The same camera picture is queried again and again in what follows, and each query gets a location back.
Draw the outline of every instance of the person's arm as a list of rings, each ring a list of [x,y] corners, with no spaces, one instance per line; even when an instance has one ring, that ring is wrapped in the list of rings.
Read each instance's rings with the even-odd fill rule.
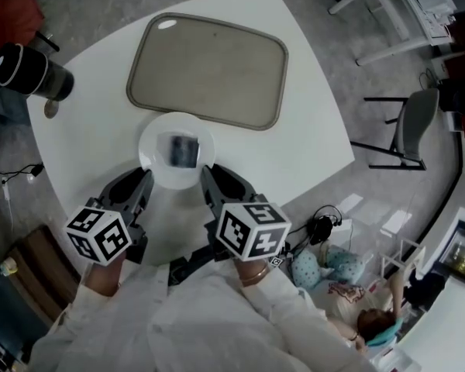
[[[403,302],[403,287],[405,286],[403,281],[403,272],[398,270],[389,277],[387,285],[393,296],[393,314],[397,319],[401,315],[401,303]]]
[[[245,298],[283,336],[287,351],[310,370],[375,372],[368,360],[345,344],[308,293],[296,288],[281,270],[262,273],[265,261],[235,265]]]
[[[344,338],[349,340],[350,342],[355,343],[355,348],[359,353],[365,354],[368,350],[367,346],[365,345],[365,340],[362,336],[358,334],[358,332],[353,329],[351,326],[346,324],[345,322],[338,320],[334,317],[327,317],[328,321],[334,325],[337,332]]]
[[[106,267],[93,264],[84,284],[79,285],[72,304],[60,314],[48,334],[35,343],[29,371],[53,372],[57,369],[65,350],[79,332],[117,292],[125,258],[126,253],[123,253]]]

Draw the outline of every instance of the hair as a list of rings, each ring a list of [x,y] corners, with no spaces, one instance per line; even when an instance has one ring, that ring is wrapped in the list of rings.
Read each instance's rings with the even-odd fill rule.
[[[392,312],[382,312],[373,321],[366,324],[358,323],[358,331],[360,336],[365,339],[365,342],[372,340],[379,333],[391,328],[396,323],[396,319]]]

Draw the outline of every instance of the white plate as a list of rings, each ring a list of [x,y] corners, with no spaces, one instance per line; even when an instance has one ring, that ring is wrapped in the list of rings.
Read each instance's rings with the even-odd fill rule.
[[[196,168],[177,168],[167,165],[157,149],[157,137],[164,133],[181,133],[198,138],[200,150]],[[205,165],[213,166],[215,145],[205,124],[188,113],[173,112],[160,115],[143,131],[139,138],[139,161],[144,170],[152,170],[155,181],[164,188],[186,189],[200,181]]]

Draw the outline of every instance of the bracelet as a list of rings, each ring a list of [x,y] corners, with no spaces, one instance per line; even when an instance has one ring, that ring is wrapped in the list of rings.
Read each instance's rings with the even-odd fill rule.
[[[256,280],[258,277],[262,276],[266,271],[267,271],[267,268],[269,267],[269,264],[266,263],[265,264],[265,267],[262,269],[262,271],[260,273],[257,273],[255,274],[253,277],[250,277],[250,278],[247,278],[245,280],[241,280],[242,283],[246,283],[246,282],[250,282],[250,281],[253,281],[253,280]]]

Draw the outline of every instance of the white box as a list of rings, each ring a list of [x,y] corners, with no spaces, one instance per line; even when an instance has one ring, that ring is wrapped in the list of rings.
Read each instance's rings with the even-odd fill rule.
[[[224,204],[215,236],[243,261],[278,255],[291,228],[282,210],[268,202]]]
[[[132,245],[120,213],[79,207],[64,226],[77,253],[106,266]]]

